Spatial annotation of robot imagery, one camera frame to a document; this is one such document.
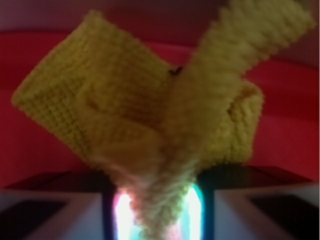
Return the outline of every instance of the yellow yarn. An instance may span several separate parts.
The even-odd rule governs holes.
[[[197,173],[252,154],[263,94],[242,75],[313,26],[294,0],[231,0],[172,76],[172,66],[92,11],[12,103],[126,188],[143,236],[164,239]]]

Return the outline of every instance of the yellow knitted fabric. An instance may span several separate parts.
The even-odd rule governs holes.
[[[313,26],[294,0],[231,0],[173,76],[92,11],[12,103],[127,190],[143,237],[164,239],[199,172],[252,154],[263,94],[242,75]]]

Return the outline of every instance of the white surface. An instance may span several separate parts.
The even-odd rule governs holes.
[[[262,211],[249,196],[294,194],[319,207],[319,184],[308,183],[277,187],[262,187],[214,192],[214,237],[217,240],[293,240]]]

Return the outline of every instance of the red curved surface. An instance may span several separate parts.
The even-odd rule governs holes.
[[[57,32],[0,33],[0,187],[43,172],[90,170],[10,102],[24,77],[66,36]],[[193,50],[146,45],[174,65],[183,65]],[[319,180],[319,70],[273,59],[259,64],[246,77],[265,94],[248,164],[277,166]]]

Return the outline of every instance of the bright light source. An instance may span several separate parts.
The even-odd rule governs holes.
[[[180,218],[172,230],[181,240],[200,240],[202,227],[202,194],[193,185],[185,196],[184,207]],[[117,240],[137,240],[140,229],[134,223],[134,214],[130,209],[130,197],[125,193],[115,196],[115,220]]]

